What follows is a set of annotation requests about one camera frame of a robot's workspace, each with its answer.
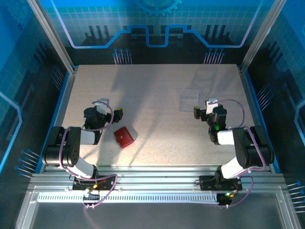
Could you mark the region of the aluminium frame post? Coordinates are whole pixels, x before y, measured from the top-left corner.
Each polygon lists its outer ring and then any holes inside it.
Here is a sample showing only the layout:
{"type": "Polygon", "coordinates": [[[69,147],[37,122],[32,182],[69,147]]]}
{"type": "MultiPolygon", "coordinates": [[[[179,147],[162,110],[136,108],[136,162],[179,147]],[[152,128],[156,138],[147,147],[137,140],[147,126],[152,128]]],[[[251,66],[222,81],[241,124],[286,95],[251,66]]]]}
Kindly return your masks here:
{"type": "Polygon", "coordinates": [[[43,8],[42,4],[38,0],[27,0],[27,3],[31,7],[32,11],[34,12],[37,20],[39,21],[40,25],[42,26],[43,30],[45,31],[47,37],[49,38],[50,42],[52,43],[53,47],[55,48],[56,53],[60,57],[62,63],[66,67],[67,71],[70,74],[74,74],[75,67],[72,63],[71,58],[69,57],[63,43],[61,42],[56,30],[54,29],[51,21],[49,20],[45,9],[43,8]]]}
{"type": "Polygon", "coordinates": [[[255,55],[257,54],[261,45],[263,44],[265,38],[270,32],[272,26],[274,25],[274,22],[276,21],[286,1],[287,0],[274,0],[269,12],[267,13],[262,25],[258,30],[258,33],[256,34],[252,44],[250,45],[242,61],[242,64],[240,66],[241,74],[244,74],[247,71],[255,55]]]}

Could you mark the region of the red leather card holder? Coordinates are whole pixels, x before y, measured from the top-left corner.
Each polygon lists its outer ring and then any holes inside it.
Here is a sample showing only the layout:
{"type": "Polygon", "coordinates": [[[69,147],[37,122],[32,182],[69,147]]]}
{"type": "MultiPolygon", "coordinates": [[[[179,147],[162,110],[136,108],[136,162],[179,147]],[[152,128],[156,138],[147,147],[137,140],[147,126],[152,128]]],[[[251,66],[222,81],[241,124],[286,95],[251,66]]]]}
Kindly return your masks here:
{"type": "Polygon", "coordinates": [[[116,142],[120,145],[121,148],[126,148],[127,146],[134,143],[134,139],[128,129],[123,126],[114,133],[116,142]]]}

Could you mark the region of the aluminium table frame rail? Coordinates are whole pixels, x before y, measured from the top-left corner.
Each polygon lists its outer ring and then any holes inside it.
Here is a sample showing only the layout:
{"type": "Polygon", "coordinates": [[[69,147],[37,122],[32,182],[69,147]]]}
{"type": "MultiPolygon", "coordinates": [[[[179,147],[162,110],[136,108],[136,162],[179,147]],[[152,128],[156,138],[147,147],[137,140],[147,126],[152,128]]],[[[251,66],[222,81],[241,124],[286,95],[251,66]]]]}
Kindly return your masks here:
{"type": "MultiPolygon", "coordinates": [[[[117,192],[130,193],[198,193],[195,185],[199,176],[213,176],[216,166],[99,166],[101,175],[118,175],[117,192]]],[[[243,192],[253,187],[254,193],[276,193],[286,190],[282,174],[270,168],[253,171],[241,178],[243,192]]],[[[43,173],[34,174],[29,189],[36,192],[71,191],[72,177],[61,169],[45,167],[43,173]]]]}

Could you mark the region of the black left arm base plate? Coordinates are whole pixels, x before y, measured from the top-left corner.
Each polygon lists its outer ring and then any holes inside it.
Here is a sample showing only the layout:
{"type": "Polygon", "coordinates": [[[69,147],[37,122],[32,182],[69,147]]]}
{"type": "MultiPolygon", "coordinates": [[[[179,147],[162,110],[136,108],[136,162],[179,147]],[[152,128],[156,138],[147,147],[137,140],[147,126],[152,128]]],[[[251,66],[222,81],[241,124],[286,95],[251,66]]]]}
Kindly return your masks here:
{"type": "Polygon", "coordinates": [[[72,189],[73,190],[110,190],[115,182],[115,177],[109,177],[102,179],[104,176],[97,176],[99,180],[89,181],[79,178],[74,178],[72,189]]]}

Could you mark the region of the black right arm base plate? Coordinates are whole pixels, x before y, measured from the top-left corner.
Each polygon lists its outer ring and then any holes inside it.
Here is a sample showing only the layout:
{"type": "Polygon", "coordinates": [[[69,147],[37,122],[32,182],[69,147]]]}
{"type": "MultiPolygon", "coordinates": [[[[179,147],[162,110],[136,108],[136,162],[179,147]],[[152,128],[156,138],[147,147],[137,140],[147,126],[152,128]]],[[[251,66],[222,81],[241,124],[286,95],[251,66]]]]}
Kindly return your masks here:
{"type": "Polygon", "coordinates": [[[199,176],[201,191],[233,191],[243,190],[241,180],[216,178],[215,176],[199,176]]]}

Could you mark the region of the black controller board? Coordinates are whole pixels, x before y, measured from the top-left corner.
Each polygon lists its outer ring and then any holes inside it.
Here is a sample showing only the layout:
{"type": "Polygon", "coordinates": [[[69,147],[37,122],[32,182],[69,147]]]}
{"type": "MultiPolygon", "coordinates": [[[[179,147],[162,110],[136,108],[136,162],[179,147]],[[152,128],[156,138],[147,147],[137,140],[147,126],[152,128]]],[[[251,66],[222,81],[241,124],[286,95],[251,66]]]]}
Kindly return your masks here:
{"type": "Polygon", "coordinates": [[[234,192],[217,194],[217,202],[221,206],[230,205],[233,201],[234,196],[235,196],[234,192]]]}

